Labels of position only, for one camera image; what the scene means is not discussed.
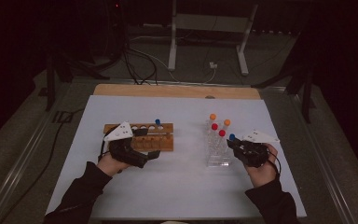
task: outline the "orange cap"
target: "orange cap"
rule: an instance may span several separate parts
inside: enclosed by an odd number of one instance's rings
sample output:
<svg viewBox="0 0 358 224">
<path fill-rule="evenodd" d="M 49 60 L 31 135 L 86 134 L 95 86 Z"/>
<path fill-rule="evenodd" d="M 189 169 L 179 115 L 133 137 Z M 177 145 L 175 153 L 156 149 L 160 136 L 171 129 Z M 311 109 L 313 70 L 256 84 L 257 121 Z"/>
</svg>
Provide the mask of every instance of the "orange cap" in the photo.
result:
<svg viewBox="0 0 358 224">
<path fill-rule="evenodd" d="M 225 125 L 226 125 L 226 126 L 229 126 L 230 123 L 231 123 L 231 120 L 225 119 Z"/>
<path fill-rule="evenodd" d="M 215 120 L 215 119 L 216 119 L 216 115 L 215 115 L 215 114 L 211 114 L 211 115 L 209 116 L 209 119 Z"/>
</svg>

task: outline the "person's right hand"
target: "person's right hand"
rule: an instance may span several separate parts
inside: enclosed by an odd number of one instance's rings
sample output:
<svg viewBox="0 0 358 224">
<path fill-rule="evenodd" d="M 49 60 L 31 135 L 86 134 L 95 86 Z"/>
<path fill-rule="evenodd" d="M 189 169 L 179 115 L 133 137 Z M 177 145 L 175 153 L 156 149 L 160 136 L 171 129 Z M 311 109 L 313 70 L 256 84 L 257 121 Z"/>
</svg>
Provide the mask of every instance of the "person's right hand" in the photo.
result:
<svg viewBox="0 0 358 224">
<path fill-rule="evenodd" d="M 270 144 L 265 144 L 268 147 L 269 153 L 278 156 L 278 151 L 275 147 Z M 273 155 L 269 155 L 268 160 L 275 164 L 275 157 Z M 262 166 L 255 168 L 250 166 L 245 166 L 248 175 L 251 177 L 252 184 L 255 188 L 261 187 L 276 177 L 276 170 L 269 162 L 265 162 Z"/>
</svg>

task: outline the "red cap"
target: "red cap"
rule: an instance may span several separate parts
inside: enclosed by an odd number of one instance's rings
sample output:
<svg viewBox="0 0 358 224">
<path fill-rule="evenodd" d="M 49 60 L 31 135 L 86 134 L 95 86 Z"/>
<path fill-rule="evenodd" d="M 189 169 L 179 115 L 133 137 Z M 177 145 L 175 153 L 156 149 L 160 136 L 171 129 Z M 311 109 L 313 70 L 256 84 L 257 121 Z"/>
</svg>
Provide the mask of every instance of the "red cap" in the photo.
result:
<svg viewBox="0 0 358 224">
<path fill-rule="evenodd" d="M 226 135 L 226 131 L 220 130 L 219 136 L 220 136 L 220 137 L 224 137 L 225 135 Z"/>
<path fill-rule="evenodd" d="M 212 124 L 212 130 L 217 130 L 218 125 L 216 123 Z"/>
</svg>

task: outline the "person's left hand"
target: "person's left hand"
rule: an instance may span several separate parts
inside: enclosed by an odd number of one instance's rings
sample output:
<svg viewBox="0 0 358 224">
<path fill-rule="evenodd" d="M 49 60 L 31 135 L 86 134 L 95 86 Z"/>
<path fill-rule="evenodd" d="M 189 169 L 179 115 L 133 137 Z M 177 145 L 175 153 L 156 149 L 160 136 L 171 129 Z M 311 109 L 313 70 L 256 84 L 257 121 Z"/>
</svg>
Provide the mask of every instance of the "person's left hand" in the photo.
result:
<svg viewBox="0 0 358 224">
<path fill-rule="evenodd" d="M 119 171 L 129 168 L 130 165 L 125 162 L 113 159 L 110 153 L 107 152 L 98 162 L 97 167 L 100 168 L 107 175 L 113 176 Z"/>
</svg>

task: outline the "metal stand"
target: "metal stand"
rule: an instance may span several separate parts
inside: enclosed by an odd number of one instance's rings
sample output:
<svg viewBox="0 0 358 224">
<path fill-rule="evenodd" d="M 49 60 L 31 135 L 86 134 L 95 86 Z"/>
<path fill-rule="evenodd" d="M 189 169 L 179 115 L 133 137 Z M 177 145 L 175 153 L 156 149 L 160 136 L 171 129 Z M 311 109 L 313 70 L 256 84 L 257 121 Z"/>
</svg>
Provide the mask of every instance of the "metal stand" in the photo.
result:
<svg viewBox="0 0 358 224">
<path fill-rule="evenodd" d="M 76 67 L 84 71 L 87 75 L 94 77 L 96 79 L 107 80 L 109 77 L 101 76 L 99 73 L 88 68 L 86 65 L 80 63 L 79 61 L 73 59 L 66 53 L 60 50 L 49 50 L 47 52 L 47 97 L 48 105 L 46 111 L 49 111 L 55 102 L 55 72 L 57 72 L 58 77 L 63 82 L 71 82 L 73 75 L 71 69 L 69 68 L 70 63 L 73 67 Z"/>
</svg>

